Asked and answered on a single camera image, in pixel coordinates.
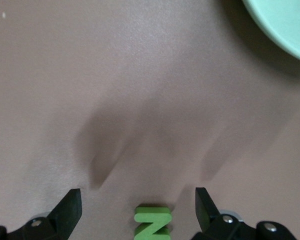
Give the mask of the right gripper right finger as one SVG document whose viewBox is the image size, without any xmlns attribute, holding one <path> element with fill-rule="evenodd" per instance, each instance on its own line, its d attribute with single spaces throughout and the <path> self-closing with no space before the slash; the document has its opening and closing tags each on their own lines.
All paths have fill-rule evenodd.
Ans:
<svg viewBox="0 0 300 240">
<path fill-rule="evenodd" d="M 195 213 L 201 231 L 193 240 L 296 240 L 284 225 L 260 221 L 256 227 L 247 225 L 232 214 L 220 213 L 204 187 L 195 189 Z"/>
</svg>

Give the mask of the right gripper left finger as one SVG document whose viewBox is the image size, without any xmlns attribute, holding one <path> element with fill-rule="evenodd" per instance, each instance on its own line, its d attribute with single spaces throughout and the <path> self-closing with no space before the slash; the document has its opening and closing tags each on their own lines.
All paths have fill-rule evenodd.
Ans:
<svg viewBox="0 0 300 240">
<path fill-rule="evenodd" d="M 0 240 L 67 240 L 81 216 L 81 190 L 71 189 L 47 216 L 34 217 L 12 232 L 0 225 Z"/>
</svg>

